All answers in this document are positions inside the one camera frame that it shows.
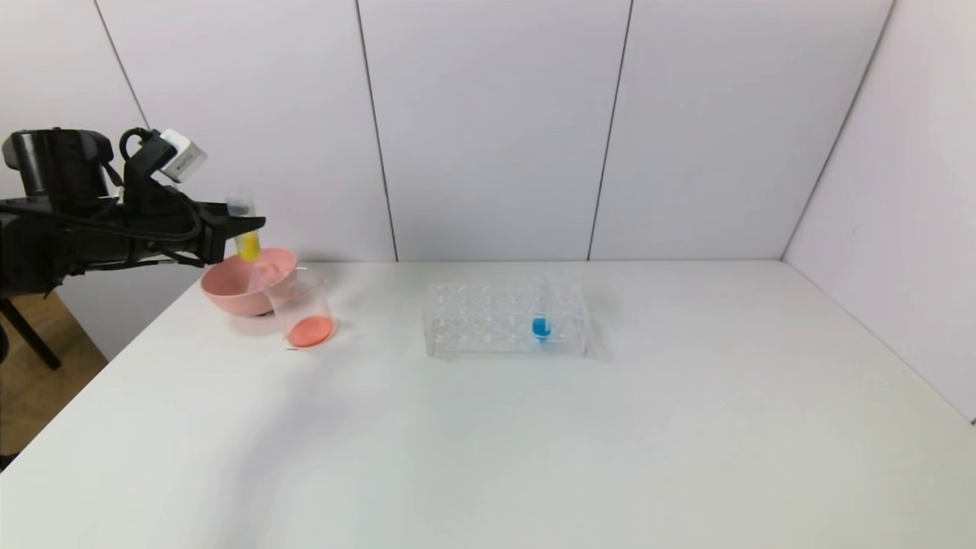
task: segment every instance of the wooden floor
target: wooden floor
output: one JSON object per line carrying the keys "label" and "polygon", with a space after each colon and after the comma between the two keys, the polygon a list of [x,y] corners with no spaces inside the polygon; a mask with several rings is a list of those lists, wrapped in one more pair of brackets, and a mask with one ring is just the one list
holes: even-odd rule
{"label": "wooden floor", "polygon": [[21,451],[106,360],[56,294],[14,298],[20,313],[61,359],[52,371],[3,318],[10,354],[0,364],[0,454]]}

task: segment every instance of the robotic arm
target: robotic arm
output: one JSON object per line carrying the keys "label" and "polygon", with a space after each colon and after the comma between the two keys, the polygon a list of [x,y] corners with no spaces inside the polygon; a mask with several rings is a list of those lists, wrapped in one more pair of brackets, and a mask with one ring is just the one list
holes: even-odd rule
{"label": "robotic arm", "polygon": [[[130,157],[132,137],[142,147]],[[264,218],[231,217],[226,204],[193,201],[152,179],[161,171],[180,183],[206,159],[172,130],[125,132],[123,179],[108,164],[111,143],[98,132],[21,131],[2,150],[7,166],[20,171],[26,196],[0,200],[0,298],[47,293],[88,271],[212,265],[224,258],[229,238],[264,226]],[[105,173],[121,196],[108,196]]]}

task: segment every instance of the yellow test tube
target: yellow test tube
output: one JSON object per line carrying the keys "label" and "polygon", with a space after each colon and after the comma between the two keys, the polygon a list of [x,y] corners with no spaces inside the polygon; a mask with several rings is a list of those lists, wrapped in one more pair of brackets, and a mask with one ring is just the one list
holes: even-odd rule
{"label": "yellow test tube", "polygon": [[[254,217],[258,215],[254,207],[254,197],[249,189],[235,189],[227,194],[227,213],[234,217]],[[261,257],[261,241],[258,232],[245,232],[234,237],[237,244],[237,255],[248,262],[258,261]]]}

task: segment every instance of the white wall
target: white wall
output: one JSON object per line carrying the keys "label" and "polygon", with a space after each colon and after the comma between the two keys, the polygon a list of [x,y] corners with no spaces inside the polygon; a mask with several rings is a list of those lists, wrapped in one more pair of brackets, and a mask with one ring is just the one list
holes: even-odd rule
{"label": "white wall", "polygon": [[190,196],[251,188],[302,259],[394,259],[354,0],[98,3],[149,124],[210,155]]}
{"label": "white wall", "polygon": [[637,0],[593,259],[779,259],[891,0]]}
{"label": "white wall", "polygon": [[629,0],[360,0],[401,260],[584,260]]}
{"label": "white wall", "polygon": [[[5,0],[0,7],[0,141],[54,126],[96,130],[113,143],[142,126],[92,2]],[[120,167],[118,158],[114,162]],[[23,196],[0,167],[0,196]],[[58,293],[95,344],[114,357],[199,276],[187,267],[69,278]]]}
{"label": "white wall", "polygon": [[786,261],[976,417],[976,2],[899,0]]}

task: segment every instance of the yellow liquid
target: yellow liquid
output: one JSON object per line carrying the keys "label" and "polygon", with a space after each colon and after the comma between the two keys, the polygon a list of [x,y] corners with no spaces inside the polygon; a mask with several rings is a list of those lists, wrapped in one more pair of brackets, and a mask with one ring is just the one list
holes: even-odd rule
{"label": "yellow liquid", "polygon": [[261,241],[256,232],[245,232],[237,237],[237,254],[244,261],[257,261],[261,257]]}

